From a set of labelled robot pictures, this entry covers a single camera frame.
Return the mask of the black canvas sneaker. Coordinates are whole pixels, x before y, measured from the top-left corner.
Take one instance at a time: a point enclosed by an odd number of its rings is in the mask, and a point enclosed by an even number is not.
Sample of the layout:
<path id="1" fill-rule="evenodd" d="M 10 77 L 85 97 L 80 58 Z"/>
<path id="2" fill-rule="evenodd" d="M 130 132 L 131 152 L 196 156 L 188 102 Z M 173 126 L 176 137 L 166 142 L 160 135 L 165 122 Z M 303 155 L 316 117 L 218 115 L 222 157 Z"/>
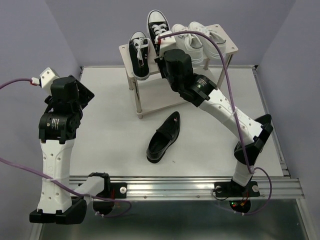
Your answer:
<path id="1" fill-rule="evenodd" d="M 165 15 L 157 10 L 151 10 L 147 16 L 146 29 L 152 41 L 156 56 L 160 54 L 160 47 L 155 43 L 156 37 L 170 30 L 170 25 Z"/>
<path id="2" fill-rule="evenodd" d="M 139 81 L 146 80 L 150 75 L 149 47 L 150 39 L 141 31 L 135 32 L 128 42 L 132 74 Z"/>

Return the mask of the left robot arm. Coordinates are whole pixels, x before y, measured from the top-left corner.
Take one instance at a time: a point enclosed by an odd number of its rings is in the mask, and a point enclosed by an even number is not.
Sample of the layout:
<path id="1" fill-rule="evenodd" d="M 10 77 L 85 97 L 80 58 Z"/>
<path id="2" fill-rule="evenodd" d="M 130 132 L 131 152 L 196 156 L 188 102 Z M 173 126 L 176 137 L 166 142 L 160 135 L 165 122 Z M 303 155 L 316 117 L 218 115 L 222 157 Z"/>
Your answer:
<path id="1" fill-rule="evenodd" d="M 111 193 L 110 176 L 93 172 L 70 193 L 70 162 L 76 132 L 81 124 L 83 109 L 95 96 L 74 76 L 40 78 L 40 85 L 49 84 L 47 108 L 38 129 L 42 150 L 44 177 L 36 210 L 29 214 L 31 223 L 76 225 L 83 222 L 92 197 Z"/>

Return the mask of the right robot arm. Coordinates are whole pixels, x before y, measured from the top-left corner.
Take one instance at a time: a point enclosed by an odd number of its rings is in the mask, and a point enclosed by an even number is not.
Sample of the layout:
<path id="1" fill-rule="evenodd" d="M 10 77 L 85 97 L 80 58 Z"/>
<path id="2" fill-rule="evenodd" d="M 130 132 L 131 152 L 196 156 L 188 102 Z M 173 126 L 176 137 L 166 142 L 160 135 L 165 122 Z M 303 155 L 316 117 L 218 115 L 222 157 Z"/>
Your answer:
<path id="1" fill-rule="evenodd" d="M 254 196 L 251 187 L 254 166 L 272 131 L 272 117 L 265 114 L 252 119 L 233 107 L 217 85 L 208 77 L 194 73 L 191 57 L 181 49 L 164 52 L 157 60 L 162 78 L 185 101 L 207 112 L 237 138 L 233 154 L 235 172 L 229 182 L 218 183 L 218 198 Z"/>

